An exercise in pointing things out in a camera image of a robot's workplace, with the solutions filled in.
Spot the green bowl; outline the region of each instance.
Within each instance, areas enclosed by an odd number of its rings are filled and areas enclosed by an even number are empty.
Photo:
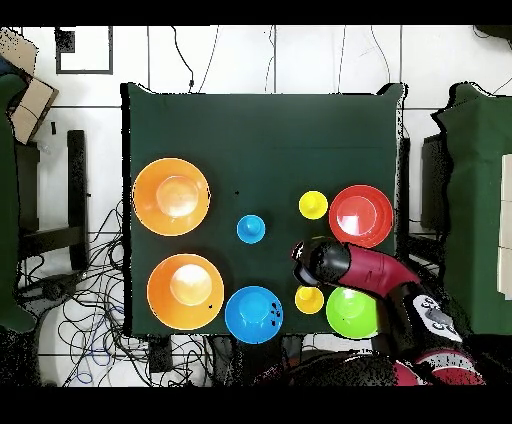
[[[377,303],[366,293],[338,287],[329,296],[326,310],[329,325],[343,337],[364,339],[377,331]]]

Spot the bowl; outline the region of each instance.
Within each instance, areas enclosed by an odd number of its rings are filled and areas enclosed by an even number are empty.
[[[248,286],[229,298],[225,321],[236,339],[248,344],[264,343],[279,332],[283,323],[283,308],[270,290]]]
[[[393,207],[375,187],[354,185],[338,193],[331,203],[329,226],[341,242],[374,247],[393,228]]]
[[[377,303],[366,293],[345,287],[327,299],[327,321],[334,331],[349,339],[364,339],[377,331]]]
[[[163,236],[179,236],[206,216],[210,190],[204,175],[178,158],[151,162],[135,179],[133,205],[140,222]]]
[[[168,327],[195,330],[210,323],[224,302],[224,284],[202,256],[179,254],[156,266],[147,285],[153,314]]]

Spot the red bowl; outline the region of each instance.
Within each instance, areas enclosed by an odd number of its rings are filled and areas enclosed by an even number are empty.
[[[339,241],[374,247],[393,228],[393,207],[375,187],[350,186],[340,191],[331,203],[329,226]]]

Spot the blue bowl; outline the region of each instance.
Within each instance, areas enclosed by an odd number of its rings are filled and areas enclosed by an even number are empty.
[[[259,286],[244,287],[226,304],[226,326],[238,340],[264,343],[274,337],[283,323],[283,308],[274,293]]]
[[[265,235],[265,223],[256,215],[245,215],[236,226],[236,233],[245,243],[258,243]]]

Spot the green tablecloth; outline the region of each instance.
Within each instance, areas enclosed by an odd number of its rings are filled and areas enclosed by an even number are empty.
[[[512,301],[497,291],[501,159],[512,153],[512,98],[488,97],[471,84],[457,85],[454,96],[453,107],[438,114],[454,162],[445,285],[475,333],[512,334]]]
[[[352,184],[373,185],[393,201],[402,86],[376,96],[164,95],[133,84],[122,90],[130,148],[123,160],[131,161],[131,182],[150,162],[179,157],[204,173],[212,194],[205,220],[179,237],[152,233],[131,209],[132,333],[186,333],[161,324],[146,299],[151,271],[177,253],[202,255],[219,269],[225,302],[247,285],[273,291],[284,311],[281,332],[331,332],[325,308],[308,316],[294,304],[292,248],[303,238],[331,234],[327,215],[307,220],[298,201],[312,189],[332,201]],[[267,226],[255,245],[236,235],[238,220],[251,213]],[[378,250],[394,252],[393,234]],[[192,331],[198,332],[226,334],[224,307],[209,325]]]

